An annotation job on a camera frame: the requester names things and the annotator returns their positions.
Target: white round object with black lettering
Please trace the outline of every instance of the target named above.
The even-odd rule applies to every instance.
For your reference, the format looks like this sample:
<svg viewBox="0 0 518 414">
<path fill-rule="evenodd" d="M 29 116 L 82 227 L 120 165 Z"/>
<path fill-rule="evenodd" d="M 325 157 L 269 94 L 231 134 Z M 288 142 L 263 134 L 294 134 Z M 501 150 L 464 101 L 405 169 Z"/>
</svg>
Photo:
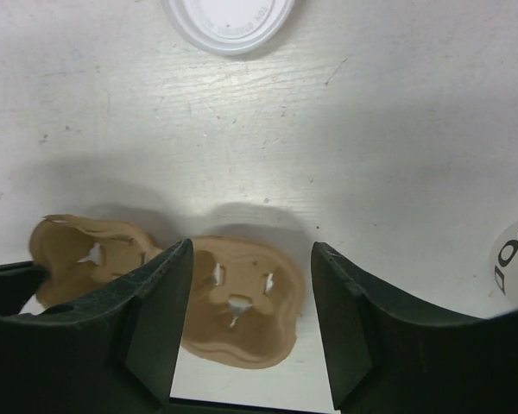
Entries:
<svg viewBox="0 0 518 414">
<path fill-rule="evenodd" d="M 187 41 L 223 56 L 261 46 L 293 6 L 294 0 L 163 0 L 169 19 Z"/>
<path fill-rule="evenodd" d="M 518 308 L 518 223 L 497 237 L 490 251 L 490 272 L 501 294 Z"/>
</svg>

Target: scratched white surface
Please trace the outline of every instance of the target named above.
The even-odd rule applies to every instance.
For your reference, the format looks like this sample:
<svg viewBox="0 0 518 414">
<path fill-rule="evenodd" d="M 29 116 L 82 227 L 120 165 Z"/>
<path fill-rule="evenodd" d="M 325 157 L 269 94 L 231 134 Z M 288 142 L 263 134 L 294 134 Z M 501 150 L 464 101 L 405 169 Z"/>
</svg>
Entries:
<svg viewBox="0 0 518 414">
<path fill-rule="evenodd" d="M 0 0 L 0 263 L 39 217 L 323 240 L 455 311 L 518 220 L 518 0 L 298 0 L 248 58 L 187 45 L 159 0 Z M 278 367 L 180 353 L 172 395 L 330 411 L 309 295 Z"/>
</svg>

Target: black object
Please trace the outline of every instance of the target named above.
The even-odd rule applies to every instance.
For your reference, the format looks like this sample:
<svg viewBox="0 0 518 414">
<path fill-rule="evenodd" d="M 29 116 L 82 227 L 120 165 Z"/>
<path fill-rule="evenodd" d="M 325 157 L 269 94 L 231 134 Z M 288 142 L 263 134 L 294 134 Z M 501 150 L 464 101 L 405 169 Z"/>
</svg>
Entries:
<svg viewBox="0 0 518 414">
<path fill-rule="evenodd" d="M 46 271 L 0 267 L 0 412 L 294 412 L 169 397 L 192 265 L 192 243 L 181 241 L 37 317 L 17 313 Z M 312 274 L 336 409 L 518 413 L 518 311 L 487 321 L 460 315 L 323 243 L 313 246 Z"/>
</svg>

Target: plastic lid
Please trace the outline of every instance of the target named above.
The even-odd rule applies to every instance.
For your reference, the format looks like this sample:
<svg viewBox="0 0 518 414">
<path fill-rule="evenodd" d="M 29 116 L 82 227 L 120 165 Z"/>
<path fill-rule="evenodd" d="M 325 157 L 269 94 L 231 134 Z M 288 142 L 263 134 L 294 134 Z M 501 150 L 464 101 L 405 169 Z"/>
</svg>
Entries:
<svg viewBox="0 0 518 414">
<path fill-rule="evenodd" d="M 226 56 L 247 53 L 270 39 L 294 0 L 163 0 L 163 6 L 187 41 Z"/>
</svg>

